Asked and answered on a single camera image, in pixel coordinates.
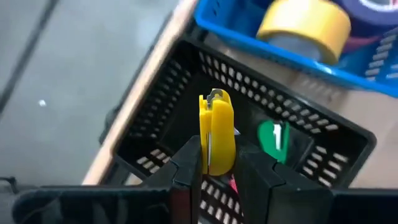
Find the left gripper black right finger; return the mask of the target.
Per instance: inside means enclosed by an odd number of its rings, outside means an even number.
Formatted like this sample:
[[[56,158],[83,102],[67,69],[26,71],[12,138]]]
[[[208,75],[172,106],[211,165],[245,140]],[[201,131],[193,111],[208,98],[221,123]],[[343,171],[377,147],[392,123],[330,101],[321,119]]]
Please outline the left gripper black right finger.
[[[397,224],[396,189],[326,188],[236,136],[234,179],[245,223]]]

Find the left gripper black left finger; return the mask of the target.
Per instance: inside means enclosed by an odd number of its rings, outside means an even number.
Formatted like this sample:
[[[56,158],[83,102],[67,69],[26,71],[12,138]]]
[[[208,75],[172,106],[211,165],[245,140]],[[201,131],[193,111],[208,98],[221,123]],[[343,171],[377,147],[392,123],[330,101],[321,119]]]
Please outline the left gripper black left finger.
[[[200,137],[192,136],[139,185],[45,186],[14,202],[15,223],[197,223]]]

